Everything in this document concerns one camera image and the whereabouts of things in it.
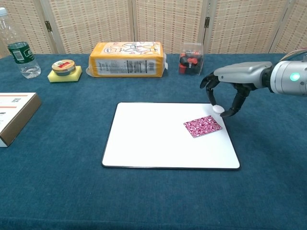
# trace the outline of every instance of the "white ball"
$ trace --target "white ball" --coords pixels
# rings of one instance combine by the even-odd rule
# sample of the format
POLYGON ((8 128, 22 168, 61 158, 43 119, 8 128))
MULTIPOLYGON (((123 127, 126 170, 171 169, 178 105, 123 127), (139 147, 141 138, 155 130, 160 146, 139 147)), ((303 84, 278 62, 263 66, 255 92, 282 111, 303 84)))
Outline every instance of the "white ball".
POLYGON ((216 113, 216 114, 221 114, 222 112, 225 111, 225 109, 223 107, 221 107, 220 105, 214 105, 212 107, 213 111, 216 113))

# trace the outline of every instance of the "brown box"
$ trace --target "brown box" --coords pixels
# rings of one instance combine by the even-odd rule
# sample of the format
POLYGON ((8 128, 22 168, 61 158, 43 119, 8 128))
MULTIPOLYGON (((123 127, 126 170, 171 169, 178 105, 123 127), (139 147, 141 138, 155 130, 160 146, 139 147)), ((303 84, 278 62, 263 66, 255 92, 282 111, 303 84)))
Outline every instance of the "brown box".
POLYGON ((8 147, 40 107, 36 93, 0 93, 0 147, 8 147))

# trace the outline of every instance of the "pink patterned card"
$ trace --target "pink patterned card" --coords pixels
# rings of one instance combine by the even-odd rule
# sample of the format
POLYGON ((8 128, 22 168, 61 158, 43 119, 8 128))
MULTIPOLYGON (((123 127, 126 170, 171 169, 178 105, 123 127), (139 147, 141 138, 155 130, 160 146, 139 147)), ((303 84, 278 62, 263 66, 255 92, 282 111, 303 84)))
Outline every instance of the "pink patterned card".
POLYGON ((194 138, 223 129, 212 116, 202 117, 183 124, 194 138))

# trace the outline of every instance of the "robotic hand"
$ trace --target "robotic hand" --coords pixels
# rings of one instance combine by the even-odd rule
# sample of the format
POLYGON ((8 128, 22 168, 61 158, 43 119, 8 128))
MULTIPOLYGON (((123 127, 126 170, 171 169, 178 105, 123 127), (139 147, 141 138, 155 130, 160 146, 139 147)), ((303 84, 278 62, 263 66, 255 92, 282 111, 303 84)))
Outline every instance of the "robotic hand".
POLYGON ((237 90, 231 108, 221 113, 221 117, 236 114, 250 91, 256 89, 267 87, 273 93, 304 96, 307 94, 307 62, 283 61, 288 55, 276 65, 268 61, 243 62, 216 69, 202 80, 200 88, 206 87, 212 105, 216 105, 213 88, 220 82, 228 82, 237 90))

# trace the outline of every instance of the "gold lid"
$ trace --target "gold lid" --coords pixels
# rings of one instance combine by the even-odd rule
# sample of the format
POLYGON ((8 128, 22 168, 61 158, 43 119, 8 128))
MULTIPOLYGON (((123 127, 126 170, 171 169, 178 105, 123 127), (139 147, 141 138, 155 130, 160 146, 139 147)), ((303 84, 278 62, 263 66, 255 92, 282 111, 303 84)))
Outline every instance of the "gold lid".
POLYGON ((73 60, 68 60, 68 59, 57 61, 52 65, 53 71, 57 73, 69 72, 74 70, 75 68, 76 68, 75 62, 73 60))

